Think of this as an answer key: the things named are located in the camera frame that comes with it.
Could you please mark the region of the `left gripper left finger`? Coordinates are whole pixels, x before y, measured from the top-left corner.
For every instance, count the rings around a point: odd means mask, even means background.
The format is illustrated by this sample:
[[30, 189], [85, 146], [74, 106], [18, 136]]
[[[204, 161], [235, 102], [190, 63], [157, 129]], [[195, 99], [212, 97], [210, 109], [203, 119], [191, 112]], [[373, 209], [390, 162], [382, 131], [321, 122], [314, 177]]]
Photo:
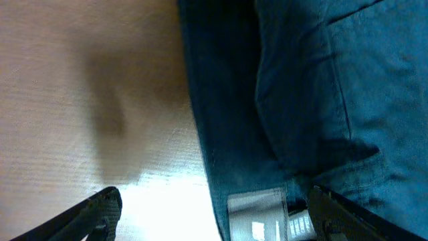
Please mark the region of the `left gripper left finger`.
[[106, 187], [12, 241], [114, 241], [121, 213], [120, 191]]

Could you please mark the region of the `navy blue shorts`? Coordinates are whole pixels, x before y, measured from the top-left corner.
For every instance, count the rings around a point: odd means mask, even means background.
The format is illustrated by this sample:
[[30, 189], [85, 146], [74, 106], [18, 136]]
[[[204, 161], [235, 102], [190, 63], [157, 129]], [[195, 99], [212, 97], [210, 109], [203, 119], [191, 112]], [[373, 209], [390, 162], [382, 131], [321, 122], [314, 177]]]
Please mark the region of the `navy blue shorts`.
[[315, 184], [427, 236], [427, 2], [178, 2], [220, 237], [228, 197]]

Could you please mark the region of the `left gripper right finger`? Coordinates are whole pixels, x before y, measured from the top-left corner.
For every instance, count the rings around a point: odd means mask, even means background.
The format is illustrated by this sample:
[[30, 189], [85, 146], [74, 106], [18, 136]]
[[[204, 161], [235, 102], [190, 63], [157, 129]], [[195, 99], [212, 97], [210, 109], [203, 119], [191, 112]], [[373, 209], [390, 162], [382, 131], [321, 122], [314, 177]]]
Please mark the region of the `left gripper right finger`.
[[317, 241], [424, 241], [324, 186], [308, 195]]

